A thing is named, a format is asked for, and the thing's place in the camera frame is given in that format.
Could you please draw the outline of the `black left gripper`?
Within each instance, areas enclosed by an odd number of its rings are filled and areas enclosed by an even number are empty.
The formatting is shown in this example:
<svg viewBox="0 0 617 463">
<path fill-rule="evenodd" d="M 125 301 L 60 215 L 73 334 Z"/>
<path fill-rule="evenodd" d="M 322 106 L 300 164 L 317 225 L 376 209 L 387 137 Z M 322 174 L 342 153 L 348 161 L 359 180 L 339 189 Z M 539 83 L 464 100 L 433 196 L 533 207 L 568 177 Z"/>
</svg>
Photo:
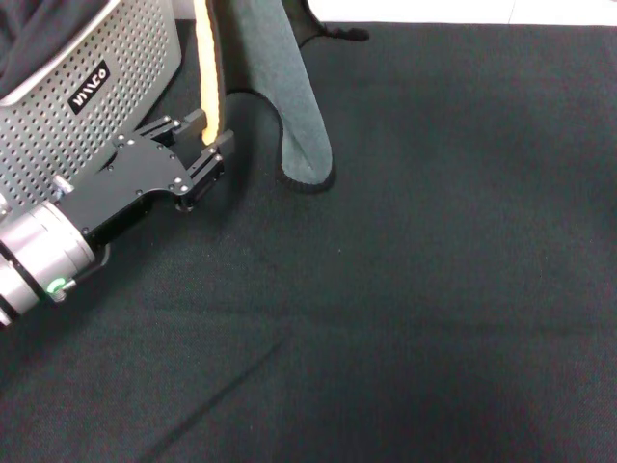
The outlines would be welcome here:
<svg viewBox="0 0 617 463">
<path fill-rule="evenodd" d="M 208 145 L 189 173 L 163 145 L 197 137 L 206 115 L 197 109 L 183 119 L 164 116 L 139 129 L 117 149 L 113 162 L 81 181 L 62 198 L 62 213 L 91 246 L 103 246 L 139 221 L 154 201 L 188 194 L 197 203 L 225 172 L 235 153 L 235 134 L 226 130 Z"/>
</svg>

